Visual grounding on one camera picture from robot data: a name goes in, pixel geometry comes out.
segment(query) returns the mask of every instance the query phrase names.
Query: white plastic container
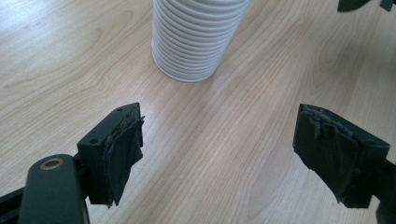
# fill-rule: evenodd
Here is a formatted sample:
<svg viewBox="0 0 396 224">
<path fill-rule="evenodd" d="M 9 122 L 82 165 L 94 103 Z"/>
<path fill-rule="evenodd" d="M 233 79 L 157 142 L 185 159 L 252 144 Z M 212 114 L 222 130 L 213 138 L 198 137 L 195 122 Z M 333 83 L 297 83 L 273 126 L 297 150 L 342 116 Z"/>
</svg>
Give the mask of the white plastic container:
<svg viewBox="0 0 396 224">
<path fill-rule="evenodd" d="M 249 4 L 250 0 L 153 0 L 154 62 L 179 81 L 210 77 Z"/>
</svg>

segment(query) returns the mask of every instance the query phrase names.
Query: wooden table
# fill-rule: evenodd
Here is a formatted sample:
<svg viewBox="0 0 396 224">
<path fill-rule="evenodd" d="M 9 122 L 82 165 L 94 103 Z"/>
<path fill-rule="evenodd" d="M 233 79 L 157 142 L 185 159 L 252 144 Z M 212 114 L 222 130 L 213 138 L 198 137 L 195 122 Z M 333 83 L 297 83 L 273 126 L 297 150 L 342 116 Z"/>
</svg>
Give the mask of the wooden table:
<svg viewBox="0 0 396 224">
<path fill-rule="evenodd" d="M 376 198 L 338 204 L 291 145 L 304 103 L 396 146 L 395 8 L 337 4 L 252 1 L 217 72 L 188 84 L 152 60 L 151 1 L 0 1 L 0 194 L 139 102 L 144 159 L 92 223 L 375 223 Z"/>
</svg>

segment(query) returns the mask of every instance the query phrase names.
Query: wood grain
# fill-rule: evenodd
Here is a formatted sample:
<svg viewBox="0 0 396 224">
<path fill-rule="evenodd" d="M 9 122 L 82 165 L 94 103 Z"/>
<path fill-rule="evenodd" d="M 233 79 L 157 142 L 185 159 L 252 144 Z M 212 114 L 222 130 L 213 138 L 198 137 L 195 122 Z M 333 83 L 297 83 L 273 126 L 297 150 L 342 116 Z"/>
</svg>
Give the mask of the wood grain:
<svg viewBox="0 0 396 224">
<path fill-rule="evenodd" d="M 338 204 L 291 145 L 300 103 L 396 145 L 396 12 L 337 4 L 253 0 L 215 75 L 189 84 L 151 58 L 151 1 L 0 1 L 0 194 L 139 102 L 144 159 L 92 223 L 375 223 L 377 199 Z"/>
</svg>

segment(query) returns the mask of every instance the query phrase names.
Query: black object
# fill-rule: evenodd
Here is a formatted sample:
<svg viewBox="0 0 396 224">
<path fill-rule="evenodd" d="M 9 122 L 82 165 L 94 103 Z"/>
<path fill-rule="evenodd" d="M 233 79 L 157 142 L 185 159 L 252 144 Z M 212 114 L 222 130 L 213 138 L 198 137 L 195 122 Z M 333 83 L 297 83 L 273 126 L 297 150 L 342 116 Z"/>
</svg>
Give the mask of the black object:
<svg viewBox="0 0 396 224">
<path fill-rule="evenodd" d="M 378 221 L 394 223 L 389 216 L 396 215 L 396 166 L 386 160 L 388 143 L 329 110 L 300 105 L 293 147 L 338 202 L 367 208 L 375 195 L 381 201 Z"/>
<path fill-rule="evenodd" d="M 143 157 L 142 125 L 139 104 L 125 105 L 78 142 L 81 163 L 98 171 L 92 173 L 92 204 L 119 204 L 132 165 Z"/>
<path fill-rule="evenodd" d="M 0 223 L 89 223 L 91 203 L 119 204 L 142 157 L 139 103 L 115 109 L 78 142 L 78 154 L 53 155 L 29 170 L 24 189 L 0 198 Z"/>
<path fill-rule="evenodd" d="M 338 3 L 338 11 L 339 12 L 348 12 L 352 10 L 356 10 L 366 3 L 370 2 L 370 0 L 340 0 Z M 393 4 L 396 4 L 396 0 L 381 0 L 380 6 L 384 8 L 386 11 L 390 11 L 392 9 Z"/>
</svg>

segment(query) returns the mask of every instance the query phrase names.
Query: black mechanical part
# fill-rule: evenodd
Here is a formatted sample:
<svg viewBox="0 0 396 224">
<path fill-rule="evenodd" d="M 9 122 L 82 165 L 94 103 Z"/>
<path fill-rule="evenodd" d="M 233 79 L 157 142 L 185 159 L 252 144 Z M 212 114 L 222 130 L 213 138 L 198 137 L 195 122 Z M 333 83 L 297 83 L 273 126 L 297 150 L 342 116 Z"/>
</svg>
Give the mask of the black mechanical part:
<svg viewBox="0 0 396 224">
<path fill-rule="evenodd" d="M 375 195 L 381 201 L 377 215 L 396 214 L 396 166 L 386 160 L 388 143 L 329 110 L 300 105 L 293 147 L 338 202 L 367 208 Z"/>
<path fill-rule="evenodd" d="M 131 166 L 143 157 L 143 122 L 139 103 L 122 106 L 78 143 L 76 156 L 35 163 L 25 188 L 0 197 L 0 224 L 89 223 L 87 196 L 118 204 Z"/>
<path fill-rule="evenodd" d="M 23 189 L 17 189 L 0 197 L 0 223 L 17 223 Z"/>
<path fill-rule="evenodd" d="M 379 204 L 375 214 L 378 224 L 394 224 L 396 222 L 396 214 L 391 212 L 383 203 Z"/>
<path fill-rule="evenodd" d="M 82 166 L 92 174 L 92 204 L 119 204 L 131 167 L 143 158 L 138 103 L 115 109 L 78 142 Z"/>
<path fill-rule="evenodd" d="M 339 12 L 349 12 L 366 5 L 370 0 L 340 0 L 337 10 Z M 391 11 L 393 4 L 396 5 L 396 0 L 381 0 L 380 6 L 386 11 Z"/>
<path fill-rule="evenodd" d="M 89 223 L 72 156 L 54 155 L 29 170 L 18 223 Z"/>
</svg>

